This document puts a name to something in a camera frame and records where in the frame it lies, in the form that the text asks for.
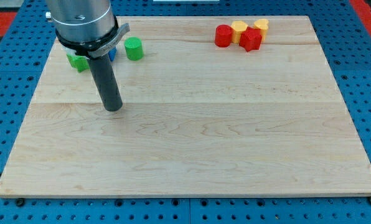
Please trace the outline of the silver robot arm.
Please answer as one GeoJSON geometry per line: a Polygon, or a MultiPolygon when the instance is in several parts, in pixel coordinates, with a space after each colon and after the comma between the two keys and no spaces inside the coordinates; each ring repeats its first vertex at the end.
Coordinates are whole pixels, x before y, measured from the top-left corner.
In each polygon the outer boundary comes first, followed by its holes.
{"type": "Polygon", "coordinates": [[[60,43],[75,55],[100,58],[115,48],[130,31],[118,24],[110,0],[46,0],[47,17],[60,43]]]}

